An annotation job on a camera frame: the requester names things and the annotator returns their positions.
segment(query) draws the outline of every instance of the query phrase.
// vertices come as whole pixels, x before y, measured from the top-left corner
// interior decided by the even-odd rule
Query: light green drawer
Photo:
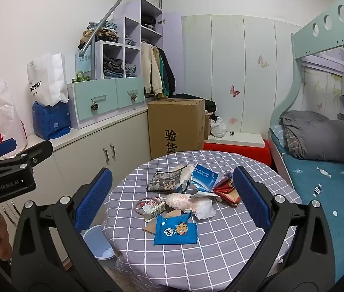
[[[143,90],[142,77],[121,78],[116,80],[119,108],[145,101],[145,92]],[[133,94],[137,96],[135,101],[132,100]]]
[[[118,108],[116,79],[83,81],[73,86],[79,121]],[[96,111],[91,110],[93,101],[98,104]]]

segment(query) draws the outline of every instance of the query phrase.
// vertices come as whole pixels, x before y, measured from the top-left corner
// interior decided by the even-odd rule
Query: light green bed frame
[[[328,30],[330,23],[327,17],[330,17],[332,22],[330,30]],[[272,113],[271,126],[279,124],[280,115],[290,108],[298,96],[301,85],[301,58],[344,46],[344,0],[338,0],[296,34],[291,34],[291,40],[294,79],[288,95]]]

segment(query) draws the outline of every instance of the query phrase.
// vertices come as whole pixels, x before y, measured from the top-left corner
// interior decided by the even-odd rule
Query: metal handrail
[[[118,5],[120,5],[120,3],[122,1],[123,0],[118,0],[113,5],[113,7],[107,12],[107,14],[101,19],[101,21],[99,22],[99,25],[97,26],[97,28],[92,33],[89,40],[87,40],[87,42],[83,46],[83,49],[79,52],[79,57],[83,57],[87,51],[88,46],[91,44],[91,80],[95,80],[95,35],[100,30],[103,23],[108,19],[108,17],[112,14],[112,12],[114,12],[114,10],[118,7]],[[162,8],[162,0],[160,0],[159,5],[160,5],[160,9],[161,9]]]

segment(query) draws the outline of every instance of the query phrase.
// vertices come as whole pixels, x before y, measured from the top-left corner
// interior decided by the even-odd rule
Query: metal screw
[[[312,201],[312,205],[315,206],[316,208],[319,208],[320,207],[320,202],[317,201],[317,200],[313,200]]]
[[[32,206],[33,206],[33,201],[27,201],[25,203],[25,208],[27,208],[27,209],[31,208]]]
[[[276,200],[276,202],[278,203],[284,203],[285,202],[285,197],[283,197],[282,195],[278,194],[274,197],[274,199]]]
[[[62,198],[60,199],[60,203],[61,203],[61,204],[68,204],[70,201],[71,201],[71,198],[70,198],[70,197],[62,197]]]

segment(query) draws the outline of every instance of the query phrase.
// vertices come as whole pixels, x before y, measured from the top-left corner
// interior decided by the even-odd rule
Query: round table
[[[213,202],[216,215],[197,220],[196,245],[153,245],[154,235],[142,228],[143,217],[134,203],[157,193],[146,192],[156,171],[169,171],[178,164],[200,164],[223,175],[244,166],[253,179],[264,183],[272,194],[282,194],[301,204],[299,195],[272,169],[250,158],[218,151],[170,154],[142,164],[106,198],[105,237],[117,254],[116,268],[131,277],[140,291],[166,291],[173,287],[188,291],[221,291],[241,271],[258,246],[264,231],[257,228],[245,205]],[[288,250],[294,236],[290,227],[277,261]]]

